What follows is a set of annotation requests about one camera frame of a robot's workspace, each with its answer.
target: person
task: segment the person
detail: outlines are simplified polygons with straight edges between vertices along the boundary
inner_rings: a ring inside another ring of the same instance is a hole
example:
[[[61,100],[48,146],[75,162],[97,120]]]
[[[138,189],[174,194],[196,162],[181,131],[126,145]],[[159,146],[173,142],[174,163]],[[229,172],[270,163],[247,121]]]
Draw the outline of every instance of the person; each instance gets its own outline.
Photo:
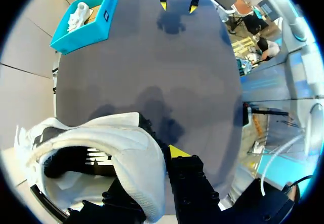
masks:
[[[258,47],[262,51],[262,61],[267,61],[277,55],[280,51],[280,47],[277,43],[267,40],[266,38],[260,37],[257,42]]]

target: desk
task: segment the desk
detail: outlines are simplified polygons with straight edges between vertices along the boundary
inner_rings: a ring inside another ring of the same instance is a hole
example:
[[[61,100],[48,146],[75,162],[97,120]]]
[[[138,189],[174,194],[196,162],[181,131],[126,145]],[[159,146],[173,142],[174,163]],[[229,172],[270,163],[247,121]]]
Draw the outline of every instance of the desk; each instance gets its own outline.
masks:
[[[118,0],[109,39],[61,57],[57,118],[79,125],[139,111],[167,144],[197,154],[224,198],[241,141],[242,101],[226,28],[209,0]],[[174,213],[167,183],[166,214]]]

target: black cable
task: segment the black cable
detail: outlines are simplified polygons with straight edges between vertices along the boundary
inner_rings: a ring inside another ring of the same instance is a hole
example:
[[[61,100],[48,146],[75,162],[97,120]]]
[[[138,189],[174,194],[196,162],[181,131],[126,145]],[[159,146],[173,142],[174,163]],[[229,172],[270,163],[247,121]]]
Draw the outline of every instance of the black cable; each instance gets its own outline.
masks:
[[[313,178],[313,175],[302,177],[300,180],[297,180],[296,182],[294,182],[292,185],[290,185],[288,188],[285,189],[285,194],[288,193],[293,186],[299,184],[300,182],[302,182],[306,179],[310,179],[310,178]]]

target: orange object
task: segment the orange object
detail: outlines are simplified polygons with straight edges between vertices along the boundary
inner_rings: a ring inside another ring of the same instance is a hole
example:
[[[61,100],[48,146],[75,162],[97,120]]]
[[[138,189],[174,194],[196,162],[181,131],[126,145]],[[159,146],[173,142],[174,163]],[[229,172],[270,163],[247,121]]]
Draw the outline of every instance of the orange object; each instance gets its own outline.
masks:
[[[263,137],[263,130],[262,130],[262,127],[260,125],[258,117],[256,115],[253,115],[252,118],[253,118],[253,122],[254,122],[254,125],[255,125],[256,129],[257,129],[259,137]]]
[[[237,11],[239,11],[239,13],[242,15],[247,15],[253,10],[252,7],[249,6],[244,0],[236,0],[234,6],[236,7]]]

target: chair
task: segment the chair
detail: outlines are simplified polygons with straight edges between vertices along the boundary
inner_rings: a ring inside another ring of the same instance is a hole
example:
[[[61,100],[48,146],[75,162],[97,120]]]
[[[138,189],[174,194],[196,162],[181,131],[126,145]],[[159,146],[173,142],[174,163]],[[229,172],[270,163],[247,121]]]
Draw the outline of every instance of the chair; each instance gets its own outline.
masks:
[[[234,30],[242,23],[243,17],[253,15],[254,11],[253,7],[248,5],[246,0],[236,0],[233,4],[233,8],[235,12],[231,17],[229,17],[229,19],[231,19],[231,29],[229,30],[229,33],[236,34]]]

